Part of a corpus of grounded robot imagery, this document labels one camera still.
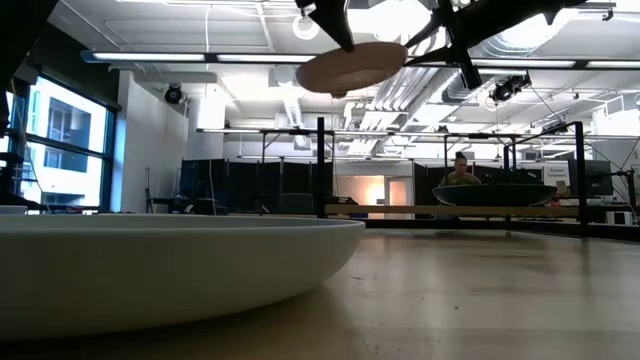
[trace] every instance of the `black railing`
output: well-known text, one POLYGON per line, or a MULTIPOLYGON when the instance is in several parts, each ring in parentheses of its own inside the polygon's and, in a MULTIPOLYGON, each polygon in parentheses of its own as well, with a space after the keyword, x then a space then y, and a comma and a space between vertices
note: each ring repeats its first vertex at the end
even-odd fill
MULTIPOLYGON (((526 143, 533 139, 540 138, 545 135, 555 134, 561 130, 566 130, 571 127, 575 128, 575 141, 576 141, 576 162, 577 162, 577 176, 578 176, 578 217, 580 220, 580 235, 582 237, 586 237, 589 230, 589 217, 587 214, 587 183, 586 183, 586 165, 584 158, 584 127, 581 122, 574 121, 568 124, 556 126, 549 130, 545 130, 538 135, 534 135, 528 138, 524 138, 518 141, 512 141, 510 144, 504 146, 503 156, 504 156, 504 171, 505 175, 509 174, 509 149, 513 148, 513 153, 515 154, 516 146, 519 144, 526 143)), ((513 156, 513 167, 514 170, 517 166, 517 159, 515 155, 513 156)))

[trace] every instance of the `ceiling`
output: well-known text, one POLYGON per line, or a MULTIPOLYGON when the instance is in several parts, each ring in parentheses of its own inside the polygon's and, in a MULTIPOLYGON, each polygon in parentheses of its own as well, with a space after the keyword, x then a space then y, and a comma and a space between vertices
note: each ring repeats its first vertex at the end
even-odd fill
MULTIPOLYGON (((337 47, 322 32, 312 40, 299 39, 292 31, 292 22, 299 13, 295 8, 274 8, 270 3, 262 4, 262 8, 257 5, 210 8, 117 0, 60 0, 49 21, 94 50, 205 51, 205 17, 210 10, 210 52, 316 54, 337 47)), ((599 16, 586 14, 568 22, 557 36, 536 49, 531 56, 640 57, 640 42, 636 36, 640 33, 640 12, 615 16, 608 22, 600 20, 599 16)), ((307 26, 309 24, 303 21, 301 28, 307 26)), ((356 33, 354 40, 376 41, 376 36, 371 33, 356 33)), ((283 102, 277 97, 243 93, 247 89, 266 87, 270 68, 272 66, 267 65, 211 64, 207 68, 197 64, 153 64, 145 66, 145 71, 147 74, 161 75, 203 71, 217 74, 236 98, 233 106, 227 109, 227 117, 237 123, 243 119, 273 119, 274 114, 284 111, 283 102)), ((456 126, 467 124, 468 131, 488 130, 498 121, 504 125, 517 124, 518 126, 510 128, 514 130, 549 116, 551 112, 548 107, 554 111, 572 107, 578 110, 584 108, 584 111, 571 112, 571 117, 578 120, 589 119, 589 111, 602 102, 585 102, 588 99, 610 99, 620 90, 640 91, 638 72, 532 71, 531 78, 533 87, 539 89, 538 93, 546 104, 539 100, 538 95, 527 91, 496 112, 483 105, 483 94, 479 93, 469 101, 471 104, 479 104, 462 106, 451 114, 456 117, 456 126), (576 93, 580 94, 578 99, 575 99, 576 93)), ((153 85, 158 89, 166 88, 166 84, 153 85)), ((369 102, 376 96, 379 86, 350 93, 348 100, 362 99, 369 102)), ((418 90, 424 93, 429 91, 428 87, 418 90)), ((204 92, 204 84, 190 84, 185 89, 191 95, 198 96, 204 92)), ((299 100, 303 113, 332 112, 340 115, 347 102, 311 93, 305 93, 299 100)))

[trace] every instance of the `ceiling light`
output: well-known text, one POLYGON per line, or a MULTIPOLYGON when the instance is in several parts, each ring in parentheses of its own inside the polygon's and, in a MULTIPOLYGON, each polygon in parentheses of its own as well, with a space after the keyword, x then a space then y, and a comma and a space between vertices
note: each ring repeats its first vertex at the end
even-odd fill
POLYGON ((362 135, 362 136, 389 136, 395 135, 392 131, 335 131, 336 135, 362 135))
POLYGON ((224 1, 224 0, 116 0, 118 2, 149 3, 164 5, 238 5, 254 3, 260 0, 224 1))
POLYGON ((363 156, 343 156, 343 157, 336 157, 333 158, 334 160, 341 160, 341 161, 350 161, 350 160, 368 160, 369 158, 363 157, 363 156))
POLYGON ((163 61, 163 62, 202 62, 204 54, 161 54, 161 53, 93 53, 100 61, 163 61))
POLYGON ((576 62, 571 60, 544 60, 544 59, 472 59, 476 66, 496 66, 508 68, 571 68, 576 62))
POLYGON ((443 133, 412 133, 412 132, 399 132, 396 136, 418 136, 418 137, 444 137, 443 133))
POLYGON ((259 134, 257 129, 198 129, 199 132, 224 133, 224 134, 259 134))
POLYGON ((226 63, 282 63, 303 64, 313 59, 314 55, 262 55, 262 54, 218 54, 219 62, 226 63))
POLYGON ((527 70, 516 70, 516 69, 479 69, 480 75, 515 75, 515 76, 525 76, 527 75, 527 70))
POLYGON ((640 61, 589 61, 587 68, 633 69, 640 68, 640 61))
MULTIPOLYGON (((262 156, 260 155, 238 155, 238 159, 254 159, 254 160, 262 160, 262 156)), ((265 160, 278 160, 279 156, 265 156, 265 160)))

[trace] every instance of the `person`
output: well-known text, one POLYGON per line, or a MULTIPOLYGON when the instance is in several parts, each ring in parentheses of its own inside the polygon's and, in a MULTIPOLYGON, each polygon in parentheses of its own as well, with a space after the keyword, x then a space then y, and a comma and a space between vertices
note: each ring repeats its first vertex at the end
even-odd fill
POLYGON ((467 158, 461 153, 456 153, 456 160, 454 163, 455 170, 444 177, 440 184, 440 186, 447 185, 480 185, 480 180, 475 177, 473 174, 469 174, 467 172, 467 158))

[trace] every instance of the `white bowl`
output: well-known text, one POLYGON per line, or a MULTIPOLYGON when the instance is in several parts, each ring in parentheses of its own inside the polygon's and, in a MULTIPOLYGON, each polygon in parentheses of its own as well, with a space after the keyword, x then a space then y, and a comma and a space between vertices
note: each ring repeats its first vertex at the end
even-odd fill
POLYGON ((0 215, 24 215, 26 212, 26 206, 0 205, 0 215))
POLYGON ((349 260, 352 221, 199 216, 0 217, 0 339, 177 324, 267 305, 349 260))

